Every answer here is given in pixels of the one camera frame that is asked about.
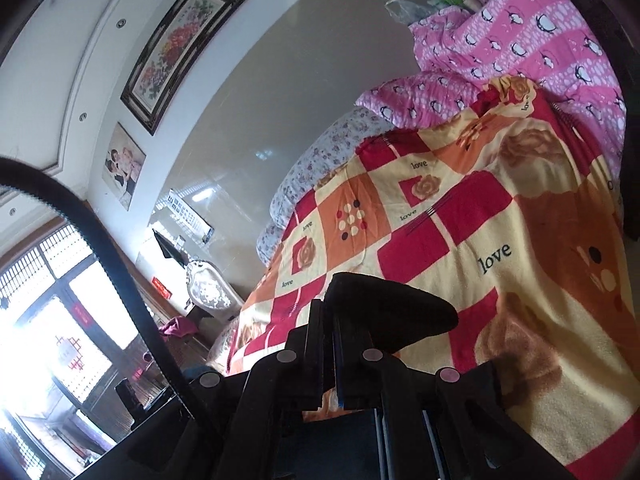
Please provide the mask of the black pants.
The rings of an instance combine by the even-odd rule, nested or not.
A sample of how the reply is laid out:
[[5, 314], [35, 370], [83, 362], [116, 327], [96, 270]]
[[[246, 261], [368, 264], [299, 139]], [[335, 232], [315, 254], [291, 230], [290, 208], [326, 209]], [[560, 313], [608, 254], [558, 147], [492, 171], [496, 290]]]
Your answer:
[[458, 312], [447, 300], [407, 284], [371, 275], [333, 275], [323, 304], [338, 322], [366, 335], [371, 346], [395, 353], [458, 326]]

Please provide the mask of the magenta cloth on cabinet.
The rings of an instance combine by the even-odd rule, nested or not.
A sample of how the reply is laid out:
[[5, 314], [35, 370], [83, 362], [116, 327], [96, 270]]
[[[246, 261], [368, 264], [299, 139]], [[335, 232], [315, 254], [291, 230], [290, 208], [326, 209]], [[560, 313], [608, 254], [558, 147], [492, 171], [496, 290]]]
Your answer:
[[193, 336], [198, 333], [198, 326], [184, 316], [175, 316], [158, 329], [163, 338], [177, 338]]

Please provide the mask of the white ornate chair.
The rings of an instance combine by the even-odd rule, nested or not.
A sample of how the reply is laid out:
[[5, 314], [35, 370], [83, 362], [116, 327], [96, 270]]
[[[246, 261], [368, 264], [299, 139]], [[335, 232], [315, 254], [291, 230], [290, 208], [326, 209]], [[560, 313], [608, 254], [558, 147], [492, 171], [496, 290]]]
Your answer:
[[186, 290], [194, 304], [219, 321], [231, 321], [238, 316], [243, 299], [213, 263], [191, 260], [184, 268]]

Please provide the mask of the red orange checkered blanket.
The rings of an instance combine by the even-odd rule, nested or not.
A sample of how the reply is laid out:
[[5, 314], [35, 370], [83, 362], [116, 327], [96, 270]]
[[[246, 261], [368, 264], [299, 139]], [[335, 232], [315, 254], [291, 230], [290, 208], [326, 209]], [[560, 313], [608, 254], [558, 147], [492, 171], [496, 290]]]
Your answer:
[[496, 360], [509, 415], [577, 478], [639, 442], [639, 331], [620, 214], [593, 134], [533, 81], [501, 77], [449, 122], [365, 140], [294, 209], [242, 307], [230, 373], [281, 350], [338, 272], [452, 304], [399, 351], [417, 370]]

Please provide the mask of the white floral pillow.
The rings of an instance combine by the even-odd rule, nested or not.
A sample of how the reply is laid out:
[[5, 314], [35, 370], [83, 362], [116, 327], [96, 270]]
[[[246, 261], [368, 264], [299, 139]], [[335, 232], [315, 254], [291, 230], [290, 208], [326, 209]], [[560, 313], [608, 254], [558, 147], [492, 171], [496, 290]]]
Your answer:
[[265, 266], [269, 266], [276, 253], [299, 201], [346, 164], [364, 140], [393, 128], [394, 125], [388, 120], [365, 107], [356, 106], [312, 142], [288, 170], [271, 199], [270, 220], [256, 243], [258, 258]]

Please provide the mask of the wedding photo poster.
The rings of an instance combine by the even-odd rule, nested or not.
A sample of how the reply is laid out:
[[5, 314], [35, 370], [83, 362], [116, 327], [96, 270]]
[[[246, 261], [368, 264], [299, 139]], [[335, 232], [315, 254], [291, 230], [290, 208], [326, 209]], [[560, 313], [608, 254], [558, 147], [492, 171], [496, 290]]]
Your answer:
[[105, 152], [102, 179], [122, 208], [129, 210], [146, 156], [118, 122]]

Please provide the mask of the framed flower painting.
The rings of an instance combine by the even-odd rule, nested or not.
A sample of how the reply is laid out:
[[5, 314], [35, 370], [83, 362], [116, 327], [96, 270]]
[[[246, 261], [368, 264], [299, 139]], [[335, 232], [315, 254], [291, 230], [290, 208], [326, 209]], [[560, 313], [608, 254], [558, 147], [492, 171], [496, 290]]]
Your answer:
[[176, 0], [146, 42], [120, 100], [154, 134], [183, 78], [246, 0]]

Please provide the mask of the clear plastic bag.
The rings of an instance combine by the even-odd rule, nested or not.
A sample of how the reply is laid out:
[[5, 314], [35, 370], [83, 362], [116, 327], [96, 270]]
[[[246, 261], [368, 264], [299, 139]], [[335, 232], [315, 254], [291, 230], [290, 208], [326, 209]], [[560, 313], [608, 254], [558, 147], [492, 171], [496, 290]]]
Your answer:
[[420, 4], [410, 0], [388, 0], [384, 6], [387, 13], [396, 23], [406, 26], [424, 20], [424, 18], [437, 11], [430, 4]]

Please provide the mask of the pink penguin quilt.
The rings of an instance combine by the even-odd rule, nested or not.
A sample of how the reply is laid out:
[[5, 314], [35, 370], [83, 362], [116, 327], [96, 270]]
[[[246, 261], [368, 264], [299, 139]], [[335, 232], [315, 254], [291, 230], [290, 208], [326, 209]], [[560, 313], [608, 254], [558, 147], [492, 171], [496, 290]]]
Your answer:
[[570, 0], [448, 6], [409, 25], [419, 71], [364, 92], [357, 105], [399, 128], [431, 127], [469, 107], [491, 79], [520, 76], [586, 126], [620, 174], [626, 105], [602, 42]]

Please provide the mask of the wall calendar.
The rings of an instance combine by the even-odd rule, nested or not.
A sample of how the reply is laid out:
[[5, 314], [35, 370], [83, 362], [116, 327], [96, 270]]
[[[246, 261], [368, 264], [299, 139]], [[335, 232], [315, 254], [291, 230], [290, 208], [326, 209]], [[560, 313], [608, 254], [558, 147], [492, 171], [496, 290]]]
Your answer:
[[206, 245], [214, 235], [214, 228], [210, 226], [175, 190], [169, 190], [161, 198], [157, 206], [167, 209], [175, 222], [186, 229], [199, 243]]

